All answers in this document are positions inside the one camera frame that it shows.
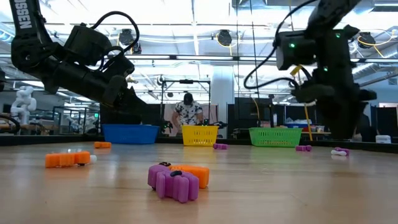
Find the pink toy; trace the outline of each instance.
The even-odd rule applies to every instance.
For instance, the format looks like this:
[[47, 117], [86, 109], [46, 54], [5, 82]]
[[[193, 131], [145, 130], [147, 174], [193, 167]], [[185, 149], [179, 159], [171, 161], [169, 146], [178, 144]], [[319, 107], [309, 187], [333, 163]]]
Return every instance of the pink toy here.
[[156, 189], [156, 174], [158, 172], [170, 170], [168, 167], [163, 165], [154, 165], [149, 168], [148, 171], [148, 185], [154, 190]]
[[312, 151], [312, 146], [296, 146], [296, 151], [311, 152]]
[[213, 149], [228, 149], [228, 145], [227, 144], [217, 144], [217, 143], [215, 143], [214, 145], [213, 145]]
[[196, 200], [199, 193], [199, 178], [179, 170], [158, 172], [156, 192], [160, 198], [171, 197], [181, 203]]
[[340, 148], [340, 147], [335, 147], [335, 150], [338, 151], [338, 152], [346, 152], [347, 156], [349, 156], [349, 149], [343, 149], [343, 148]]

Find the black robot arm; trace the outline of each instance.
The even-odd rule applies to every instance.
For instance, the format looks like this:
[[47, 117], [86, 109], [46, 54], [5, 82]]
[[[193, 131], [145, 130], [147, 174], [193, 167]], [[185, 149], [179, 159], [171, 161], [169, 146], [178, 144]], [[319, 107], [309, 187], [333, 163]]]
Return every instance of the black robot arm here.
[[[146, 104], [133, 88], [127, 87], [126, 77], [134, 65], [124, 56], [129, 50], [111, 45], [109, 39], [95, 28], [108, 16], [127, 17], [139, 31], [135, 22], [122, 12], [110, 12], [94, 27], [74, 26], [64, 46], [52, 42], [40, 13], [39, 0], [10, 0], [15, 24], [15, 38], [11, 44], [12, 63], [19, 70], [40, 79], [46, 91], [55, 94], [59, 87], [95, 100], [113, 110], [133, 113]], [[101, 62], [98, 69], [92, 70]]]
[[[309, 0], [295, 9], [286, 17], [307, 4], [315, 2]], [[347, 15], [361, 0], [320, 0], [313, 10], [306, 30], [279, 32], [283, 22], [275, 33], [274, 49], [256, 69], [263, 65], [274, 52], [277, 57], [279, 70], [287, 70], [292, 65], [317, 65], [312, 77], [299, 85], [291, 78], [278, 78], [258, 86], [247, 86], [248, 78], [256, 71], [253, 70], [246, 78], [244, 86], [249, 89], [259, 88], [279, 80], [287, 80], [294, 89], [292, 94], [300, 103], [316, 101], [317, 110], [323, 116], [325, 125], [330, 128], [335, 139], [350, 139], [361, 114], [367, 105], [367, 100], [377, 98], [376, 93], [359, 89], [354, 83], [348, 41], [359, 32], [359, 29], [346, 26], [344, 29], [333, 28]]]

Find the purple toy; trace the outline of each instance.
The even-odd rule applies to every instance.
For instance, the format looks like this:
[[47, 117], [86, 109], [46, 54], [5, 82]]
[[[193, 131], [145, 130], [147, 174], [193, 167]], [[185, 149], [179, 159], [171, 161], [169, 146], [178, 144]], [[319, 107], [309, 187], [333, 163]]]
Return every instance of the purple toy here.
[[312, 151], [312, 146], [296, 146], [296, 151], [311, 152]]
[[148, 185], [156, 190], [160, 198], [171, 197], [181, 203], [198, 198], [198, 177], [188, 172], [170, 171], [163, 165], [149, 168]]
[[213, 149], [228, 149], [228, 145], [227, 144], [217, 144], [217, 143], [215, 143], [214, 145], [213, 145]]
[[170, 170], [166, 166], [163, 165], [154, 165], [149, 168], [148, 171], [148, 185], [151, 186], [154, 190], [156, 188], [156, 174], [158, 172]]
[[338, 151], [338, 152], [346, 152], [347, 156], [349, 156], [349, 149], [343, 149], [343, 148], [340, 148], [340, 147], [335, 147], [335, 150]]

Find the orange object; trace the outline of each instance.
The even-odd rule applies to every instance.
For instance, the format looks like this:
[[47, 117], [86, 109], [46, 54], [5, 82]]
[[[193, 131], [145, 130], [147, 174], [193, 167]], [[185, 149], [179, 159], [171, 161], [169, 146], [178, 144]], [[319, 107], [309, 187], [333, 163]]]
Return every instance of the orange object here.
[[45, 155], [45, 168], [60, 166], [60, 154], [53, 153]]
[[210, 170], [207, 167], [176, 165], [176, 166], [169, 166], [169, 169], [190, 172], [191, 174], [199, 178], [199, 188], [201, 189], [205, 189], [209, 184]]
[[96, 149], [106, 149], [112, 147], [110, 142], [94, 142], [94, 148]]
[[90, 163], [90, 153], [88, 151], [81, 151], [74, 153], [75, 164], [88, 164]]
[[75, 164], [82, 165], [88, 163], [90, 163], [90, 153], [88, 151], [45, 155], [45, 168], [70, 167]]

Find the industrial ceiling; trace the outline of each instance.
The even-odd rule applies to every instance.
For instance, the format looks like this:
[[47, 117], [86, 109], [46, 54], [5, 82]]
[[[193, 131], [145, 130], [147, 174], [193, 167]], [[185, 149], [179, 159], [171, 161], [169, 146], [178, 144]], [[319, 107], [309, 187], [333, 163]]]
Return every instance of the industrial ceiling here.
[[[211, 80], [214, 66], [232, 67], [236, 94], [238, 92], [243, 96], [252, 94], [243, 88], [243, 78], [254, 68], [255, 61], [261, 61], [261, 57], [267, 56], [272, 50], [275, 28], [289, 12], [290, 7], [295, 7], [304, 0], [112, 0], [103, 3], [98, 0], [39, 0], [39, 2], [42, 14], [47, 20], [48, 33], [53, 41], [60, 44], [65, 43], [72, 27], [81, 22], [94, 24], [109, 11], [129, 14], [139, 26], [142, 49], [141, 54], [133, 54], [130, 57], [136, 66], [136, 71], [129, 80], [138, 81], [131, 85], [144, 101], [158, 103], [160, 77], [167, 80]], [[41, 82], [12, 66], [10, 40], [14, 35], [14, 23], [9, 1], [0, 0], [0, 3], [2, 6], [0, 36], [10, 35], [9, 39], [0, 41], [0, 67], [10, 79], [8, 89], [33, 85], [41, 90]], [[305, 29], [313, 8], [314, 5], [311, 5], [299, 10], [292, 20], [286, 21], [282, 31]], [[368, 32], [376, 41], [377, 46], [367, 49], [361, 48], [358, 37], [349, 44], [351, 58], [358, 63], [358, 67], [353, 71], [357, 82], [371, 85], [373, 80], [387, 73], [396, 72], [396, 61], [393, 59], [398, 58], [398, 28], [393, 18], [397, 15], [398, 1], [363, 0], [336, 27], [342, 28], [350, 24], [361, 29], [361, 32]], [[133, 28], [126, 18], [112, 16], [107, 18], [97, 30], [107, 35], [113, 45], [116, 45], [123, 29]], [[217, 40], [221, 30], [228, 30], [232, 38], [230, 47], [222, 46]], [[169, 55], [191, 57], [180, 59], [170, 58]], [[372, 63], [360, 63], [364, 62], [362, 58], [378, 60]], [[289, 76], [290, 71], [278, 71], [272, 63], [259, 70], [259, 82]], [[166, 102], [174, 103], [180, 100], [181, 93], [185, 90], [194, 92], [196, 100], [203, 102], [208, 100], [207, 86], [177, 83], [169, 87], [168, 92], [175, 94], [172, 98], [165, 95]], [[284, 82], [265, 86], [260, 92], [263, 96], [275, 94], [279, 101], [286, 101], [289, 98], [289, 86]], [[82, 97], [79, 99], [76, 94], [66, 90], [61, 91], [59, 95], [65, 98], [72, 96], [78, 101], [88, 101]]]

